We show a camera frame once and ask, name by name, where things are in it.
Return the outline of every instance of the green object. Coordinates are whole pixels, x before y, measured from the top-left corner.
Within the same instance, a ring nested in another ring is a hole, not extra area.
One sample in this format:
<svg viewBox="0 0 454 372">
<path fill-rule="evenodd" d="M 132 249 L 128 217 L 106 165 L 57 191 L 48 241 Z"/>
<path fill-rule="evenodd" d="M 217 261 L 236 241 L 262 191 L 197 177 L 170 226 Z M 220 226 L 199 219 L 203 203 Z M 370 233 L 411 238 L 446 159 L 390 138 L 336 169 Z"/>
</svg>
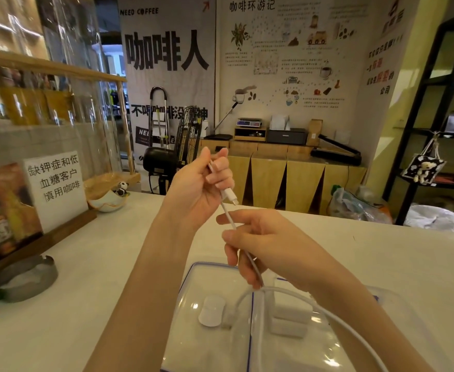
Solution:
<svg viewBox="0 0 454 372">
<path fill-rule="evenodd" d="M 342 186 L 337 185 L 337 184 L 333 185 L 333 186 L 332 186 L 332 189 L 330 190 L 330 195 L 333 196 L 334 193 L 335 193 L 335 191 L 336 191 L 337 189 L 339 189 L 339 188 L 342 188 Z"/>
</svg>

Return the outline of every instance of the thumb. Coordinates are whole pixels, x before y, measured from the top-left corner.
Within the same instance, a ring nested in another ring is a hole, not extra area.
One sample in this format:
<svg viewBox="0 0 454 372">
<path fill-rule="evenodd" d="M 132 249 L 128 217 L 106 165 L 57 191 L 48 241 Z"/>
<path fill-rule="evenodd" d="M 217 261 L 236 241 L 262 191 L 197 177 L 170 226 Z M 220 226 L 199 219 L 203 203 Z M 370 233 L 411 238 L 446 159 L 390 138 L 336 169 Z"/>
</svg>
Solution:
<svg viewBox="0 0 454 372">
<path fill-rule="evenodd" d="M 204 147 L 201 150 L 199 156 L 189 164 L 191 169 L 199 174 L 202 174 L 205 171 L 205 168 L 208 166 L 208 163 L 211 161 L 211 153 L 208 147 Z"/>
<path fill-rule="evenodd" d="M 265 244 L 266 236 L 255 235 L 241 230 L 225 230 L 222 232 L 222 239 L 227 244 L 237 248 L 238 250 L 245 250 L 257 257 L 261 257 L 263 245 Z"/>
</svg>

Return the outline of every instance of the person's left hand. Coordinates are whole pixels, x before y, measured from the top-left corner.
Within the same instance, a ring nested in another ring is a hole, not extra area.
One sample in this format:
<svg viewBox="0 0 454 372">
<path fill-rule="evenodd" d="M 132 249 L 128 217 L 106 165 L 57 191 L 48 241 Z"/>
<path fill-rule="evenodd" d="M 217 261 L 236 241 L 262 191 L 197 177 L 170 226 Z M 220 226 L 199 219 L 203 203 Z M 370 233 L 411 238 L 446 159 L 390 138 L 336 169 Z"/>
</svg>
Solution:
<svg viewBox="0 0 454 372">
<path fill-rule="evenodd" d="M 194 231 L 198 230 L 220 205 L 220 190 L 234 188 L 228 154 L 229 150 L 223 148 L 212 156 L 207 147 L 203 148 L 194 162 L 175 174 L 162 207 L 186 221 Z M 208 168 L 210 161 L 214 173 Z"/>
</svg>

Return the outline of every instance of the black drawer box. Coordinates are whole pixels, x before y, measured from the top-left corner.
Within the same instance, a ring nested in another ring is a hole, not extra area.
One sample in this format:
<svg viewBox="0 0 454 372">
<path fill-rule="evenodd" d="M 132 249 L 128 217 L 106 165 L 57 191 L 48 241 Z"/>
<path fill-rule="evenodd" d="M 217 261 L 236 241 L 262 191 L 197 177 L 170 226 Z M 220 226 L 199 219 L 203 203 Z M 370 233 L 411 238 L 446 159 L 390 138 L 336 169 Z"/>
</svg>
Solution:
<svg viewBox="0 0 454 372">
<path fill-rule="evenodd" d="M 283 143 L 288 145 L 305 145 L 308 132 L 303 128 L 291 128 L 291 130 L 269 130 L 267 142 Z"/>
</svg>

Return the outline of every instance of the black shelf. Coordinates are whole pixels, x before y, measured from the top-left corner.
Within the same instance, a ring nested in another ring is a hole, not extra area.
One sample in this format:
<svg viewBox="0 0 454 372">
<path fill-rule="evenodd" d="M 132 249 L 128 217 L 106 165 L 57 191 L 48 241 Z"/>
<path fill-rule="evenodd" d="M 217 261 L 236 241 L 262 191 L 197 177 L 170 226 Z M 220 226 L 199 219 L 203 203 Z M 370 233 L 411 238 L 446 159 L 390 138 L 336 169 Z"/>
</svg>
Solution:
<svg viewBox="0 0 454 372">
<path fill-rule="evenodd" d="M 450 81 L 451 74 L 448 74 L 446 76 L 429 78 L 426 81 L 424 81 L 424 84 L 427 86 L 447 86 L 449 85 Z"/>
<path fill-rule="evenodd" d="M 401 176 L 401 172 L 396 174 L 397 177 L 402 178 L 404 181 L 410 183 L 410 185 L 415 185 L 417 187 L 431 187 L 439 189 L 454 189 L 454 183 L 448 182 L 433 182 L 432 184 L 420 184 L 419 182 L 414 182 L 413 179 Z"/>
<path fill-rule="evenodd" d="M 432 137 L 434 136 L 434 132 L 431 131 L 430 129 L 423 129 L 423 128 L 413 128 L 409 131 L 405 131 L 405 132 L 410 132 L 412 134 L 419 134 L 419 135 L 422 135 L 422 136 L 427 136 L 427 137 Z M 439 134 L 439 138 L 446 138 L 446 139 L 454 139 L 454 133 L 450 133 L 450 132 L 440 132 Z"/>
<path fill-rule="evenodd" d="M 442 23 L 439 26 L 437 33 L 435 34 L 434 42 L 432 43 L 432 48 L 430 49 L 429 57 L 427 59 L 425 69 L 420 80 L 420 86 L 415 95 L 415 99 L 410 110 L 410 115 L 408 116 L 405 130 L 403 132 L 403 136 L 401 137 L 401 141 L 398 146 L 398 151 L 392 164 L 391 172 L 389 173 L 389 178 L 384 189 L 384 194 L 382 195 L 384 200 L 386 201 L 389 200 L 394 183 L 399 177 L 408 183 L 406 194 L 404 196 L 401 208 L 399 209 L 398 216 L 396 218 L 395 222 L 396 225 L 400 226 L 403 225 L 406 219 L 406 215 L 410 210 L 410 206 L 415 199 L 415 194 L 417 193 L 417 189 L 419 187 L 454 189 L 454 183 L 436 182 L 433 184 L 422 185 L 417 182 L 414 182 L 412 179 L 406 179 L 400 175 L 402 172 L 402 170 L 400 169 L 401 163 L 403 161 L 405 151 L 408 147 L 410 137 L 412 135 L 422 135 L 427 137 L 425 144 L 423 146 L 424 148 L 427 147 L 427 144 L 430 141 L 429 137 L 434 136 L 434 133 L 436 131 L 443 129 L 447 114 L 450 109 L 451 102 L 454 98 L 454 68 L 452 73 L 449 75 L 431 78 L 435 63 L 437 61 L 437 57 L 441 50 L 442 42 L 446 37 L 446 33 L 448 31 L 454 31 L 454 18 Z M 422 106 L 423 98 L 429 86 L 445 86 L 445 87 L 443 89 L 442 97 L 439 101 L 439 104 L 437 105 L 437 110 L 435 112 L 434 119 L 432 120 L 432 125 L 430 129 L 414 128 L 420 107 Z M 442 132 L 438 135 L 438 138 L 454 139 L 454 133 Z"/>
</svg>

